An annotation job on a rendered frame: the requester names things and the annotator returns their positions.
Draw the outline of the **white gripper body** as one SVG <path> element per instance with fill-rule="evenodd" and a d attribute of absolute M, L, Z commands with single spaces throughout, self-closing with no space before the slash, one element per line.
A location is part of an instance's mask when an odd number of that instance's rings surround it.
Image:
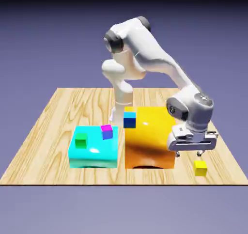
<path fill-rule="evenodd" d="M 188 140 L 176 140 L 169 136 L 167 140 L 167 149 L 170 151 L 206 151 L 214 150 L 217 143 L 215 135 L 205 137 L 200 142 L 192 142 Z"/>

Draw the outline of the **small yellow cube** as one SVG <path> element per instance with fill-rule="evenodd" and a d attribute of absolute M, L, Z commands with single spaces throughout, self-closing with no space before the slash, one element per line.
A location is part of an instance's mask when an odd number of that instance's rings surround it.
<path fill-rule="evenodd" d="M 207 175 L 207 165 L 203 160 L 195 160 L 193 164 L 194 174 L 195 176 L 203 176 Z"/>

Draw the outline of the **small blue cube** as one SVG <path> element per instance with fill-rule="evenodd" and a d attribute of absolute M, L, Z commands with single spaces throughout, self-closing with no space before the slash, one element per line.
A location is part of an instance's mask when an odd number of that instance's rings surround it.
<path fill-rule="evenodd" d="M 136 113 L 124 112 L 124 128 L 136 128 Z"/>

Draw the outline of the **small magenta cube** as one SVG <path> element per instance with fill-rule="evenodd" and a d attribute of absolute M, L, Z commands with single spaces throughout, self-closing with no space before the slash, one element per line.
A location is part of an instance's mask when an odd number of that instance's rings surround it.
<path fill-rule="evenodd" d="M 108 140 L 113 138 L 113 129 L 111 125 L 101 125 L 101 132 L 103 140 Z"/>

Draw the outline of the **small green cube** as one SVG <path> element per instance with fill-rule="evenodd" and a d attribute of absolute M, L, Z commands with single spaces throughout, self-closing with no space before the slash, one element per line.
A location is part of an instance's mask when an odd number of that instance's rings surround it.
<path fill-rule="evenodd" d="M 87 134 L 86 133 L 77 133 L 76 134 L 75 147 L 77 149 L 86 149 L 87 148 Z"/>

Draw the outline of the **large orange box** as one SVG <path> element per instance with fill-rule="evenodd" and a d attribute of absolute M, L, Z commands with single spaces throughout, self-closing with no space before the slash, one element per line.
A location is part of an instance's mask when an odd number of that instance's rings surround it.
<path fill-rule="evenodd" d="M 166 107 L 126 107 L 136 114 L 136 127 L 126 128 L 125 168 L 154 167 L 173 169 L 175 152 L 167 148 L 167 139 L 176 121 Z"/>

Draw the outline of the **large cyan box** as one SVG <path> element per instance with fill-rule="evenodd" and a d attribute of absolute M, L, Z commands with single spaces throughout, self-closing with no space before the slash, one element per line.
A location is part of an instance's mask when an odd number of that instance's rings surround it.
<path fill-rule="evenodd" d="M 112 126 L 113 138 L 103 140 L 100 126 L 77 126 L 68 148 L 70 168 L 117 168 L 118 127 Z M 87 148 L 75 147 L 77 133 L 87 134 Z"/>

